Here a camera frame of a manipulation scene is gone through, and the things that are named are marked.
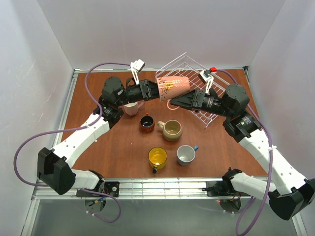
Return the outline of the pink floral mug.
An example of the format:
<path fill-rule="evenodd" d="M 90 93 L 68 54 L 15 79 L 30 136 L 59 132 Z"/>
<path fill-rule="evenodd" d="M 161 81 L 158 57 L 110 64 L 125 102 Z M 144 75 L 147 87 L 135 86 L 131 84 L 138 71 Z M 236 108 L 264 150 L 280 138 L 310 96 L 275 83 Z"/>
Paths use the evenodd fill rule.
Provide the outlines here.
<path fill-rule="evenodd" d="M 164 76 L 156 78 L 156 83 L 159 91 L 159 99 L 161 102 L 166 101 L 167 107 L 170 110 L 176 110 L 176 108 L 170 108 L 170 100 L 183 95 L 190 91 L 190 84 L 188 77 L 183 76 Z"/>

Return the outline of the dark brown glazed mug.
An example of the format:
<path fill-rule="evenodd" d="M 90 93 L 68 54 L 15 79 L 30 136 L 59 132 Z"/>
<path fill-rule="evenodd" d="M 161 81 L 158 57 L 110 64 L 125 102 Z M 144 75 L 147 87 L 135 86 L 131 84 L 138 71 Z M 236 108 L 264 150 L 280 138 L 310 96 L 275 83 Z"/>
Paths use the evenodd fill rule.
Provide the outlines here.
<path fill-rule="evenodd" d="M 146 112 L 139 123 L 140 131 L 143 133 L 150 133 L 154 130 L 154 127 L 155 127 L 154 119 L 148 114 L 148 112 Z"/>

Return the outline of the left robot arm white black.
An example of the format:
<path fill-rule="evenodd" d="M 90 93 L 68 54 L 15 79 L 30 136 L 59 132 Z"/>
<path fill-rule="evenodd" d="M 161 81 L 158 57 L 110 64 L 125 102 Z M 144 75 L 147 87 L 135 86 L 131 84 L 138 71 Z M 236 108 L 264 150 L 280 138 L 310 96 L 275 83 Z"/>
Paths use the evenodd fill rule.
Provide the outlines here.
<path fill-rule="evenodd" d="M 109 77 L 98 100 L 100 107 L 94 109 L 80 129 L 51 149 L 44 147 L 38 153 L 37 177 L 59 195 L 72 188 L 103 192 L 105 179 L 101 174 L 74 170 L 73 165 L 93 142 L 118 123 L 123 115 L 122 105 L 156 98 L 159 91 L 155 82 L 141 80 L 129 86 L 119 77 Z"/>

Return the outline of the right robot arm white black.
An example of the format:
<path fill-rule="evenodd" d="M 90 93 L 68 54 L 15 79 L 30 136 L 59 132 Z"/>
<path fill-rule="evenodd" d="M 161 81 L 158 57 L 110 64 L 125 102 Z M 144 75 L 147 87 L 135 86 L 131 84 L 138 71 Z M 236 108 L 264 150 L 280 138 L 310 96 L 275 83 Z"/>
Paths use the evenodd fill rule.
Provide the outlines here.
<path fill-rule="evenodd" d="M 246 149 L 270 174 L 270 185 L 238 169 L 229 169 L 223 176 L 224 192 L 243 192 L 260 200 L 267 194 L 272 211 L 289 220 L 315 198 L 315 180 L 295 170 L 276 146 L 269 144 L 266 131 L 246 110 L 250 99 L 243 86 L 231 84 L 222 97 L 213 89 L 209 93 L 195 89 L 170 100 L 170 104 L 191 111 L 205 111 L 225 117 L 223 126 L 237 143 Z"/>

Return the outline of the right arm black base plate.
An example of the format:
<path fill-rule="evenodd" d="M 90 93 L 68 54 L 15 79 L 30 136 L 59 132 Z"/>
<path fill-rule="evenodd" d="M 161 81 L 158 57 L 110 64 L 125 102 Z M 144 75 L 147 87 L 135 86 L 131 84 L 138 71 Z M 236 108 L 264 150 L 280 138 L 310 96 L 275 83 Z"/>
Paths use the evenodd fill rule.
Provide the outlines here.
<path fill-rule="evenodd" d="M 201 188 L 202 191 L 207 192 L 208 197 L 218 197 L 218 196 L 232 196 L 235 191 L 232 190 L 228 184 L 223 181 L 207 181 L 206 187 Z"/>

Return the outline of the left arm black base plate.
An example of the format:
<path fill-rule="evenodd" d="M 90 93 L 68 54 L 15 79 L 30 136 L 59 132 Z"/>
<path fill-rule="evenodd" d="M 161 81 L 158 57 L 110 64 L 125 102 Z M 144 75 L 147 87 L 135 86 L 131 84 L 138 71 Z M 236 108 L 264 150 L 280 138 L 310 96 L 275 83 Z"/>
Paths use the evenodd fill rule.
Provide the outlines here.
<path fill-rule="evenodd" d="M 118 181 L 106 181 L 99 190 L 103 193 L 111 195 L 113 197 L 119 196 L 120 183 Z M 88 193 L 82 190 L 77 190 L 76 197 L 103 197 L 100 194 Z"/>

